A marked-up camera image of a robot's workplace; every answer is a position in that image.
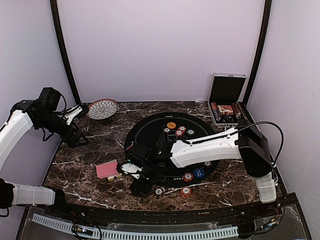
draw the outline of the black pole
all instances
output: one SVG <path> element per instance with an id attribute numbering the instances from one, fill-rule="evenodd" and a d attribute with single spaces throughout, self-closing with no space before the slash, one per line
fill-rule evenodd
<path id="1" fill-rule="evenodd" d="M 74 101 L 76 104 L 80 105 L 81 100 L 80 100 L 80 96 L 79 96 L 79 92 L 78 92 L 78 89 L 76 86 L 74 76 L 72 74 L 72 70 L 71 70 L 71 66 L 70 66 L 70 62 L 69 62 L 69 58 L 68 58 L 68 54 L 67 54 L 67 49 L 66 49 L 66 45 L 65 45 L 65 41 L 64 41 L 64 36 L 62 33 L 57 0 L 50 0 L 50 4 L 51 4 L 51 12 L 52 12 L 53 24 L 54 24 L 54 28 L 55 28 L 56 39 L 58 41 L 65 73 L 66 73 L 66 76 L 69 81 L 69 85 L 70 85 L 70 88 L 72 91 Z"/>
<path id="2" fill-rule="evenodd" d="M 243 101 L 242 101 L 245 105 L 248 104 L 250 94 L 252 92 L 252 89 L 254 87 L 254 83 L 255 83 L 255 80 L 257 77 L 258 68 L 259 68 L 259 64 L 260 64 L 262 52 L 264 49 L 266 36 L 267 36 L 267 29 L 268 29 L 269 17 L 270 17 L 270 12 L 271 12 L 271 4 L 272 4 L 272 0 L 265 0 L 265 2 L 264 2 L 264 10 L 263 10 L 263 17 L 262 17 L 262 23 L 261 23 L 261 29 L 260 29 L 260 36 L 259 36 L 259 40 L 258 40 L 258 45 L 256 47 L 256 52 L 255 52 L 255 56 L 254 56 L 254 61 L 253 61 L 250 77 L 248 80 L 248 85 L 246 87 Z"/>

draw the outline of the red playing card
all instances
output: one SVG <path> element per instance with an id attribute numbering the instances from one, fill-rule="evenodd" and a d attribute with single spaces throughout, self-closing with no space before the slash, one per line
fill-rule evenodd
<path id="1" fill-rule="evenodd" d="M 108 178 L 111 176 L 118 176 L 117 172 L 117 160 L 109 161 L 96 167 L 96 175 L 100 179 Z"/>

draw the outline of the deck of cards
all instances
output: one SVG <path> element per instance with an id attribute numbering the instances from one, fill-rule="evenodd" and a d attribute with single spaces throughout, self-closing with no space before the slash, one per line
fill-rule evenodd
<path id="1" fill-rule="evenodd" d="M 109 182 L 122 178 L 122 174 L 117 171 L 117 160 L 112 160 L 96 167 L 96 175 L 100 179 L 107 178 Z"/>

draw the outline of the blue poker chip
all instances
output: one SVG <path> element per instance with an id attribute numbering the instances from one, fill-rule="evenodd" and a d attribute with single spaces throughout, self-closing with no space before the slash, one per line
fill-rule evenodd
<path id="1" fill-rule="evenodd" d="M 193 171 L 193 175 L 196 177 L 196 178 L 203 178 L 205 176 L 205 171 L 202 169 L 202 168 L 196 168 L 194 171 Z"/>

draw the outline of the white patterned plate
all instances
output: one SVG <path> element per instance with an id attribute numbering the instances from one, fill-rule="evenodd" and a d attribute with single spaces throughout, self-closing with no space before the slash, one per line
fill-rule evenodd
<path id="1" fill-rule="evenodd" d="M 118 110 L 118 103 L 112 99 L 101 99 L 89 105 L 87 116 L 94 120 L 111 117 Z"/>

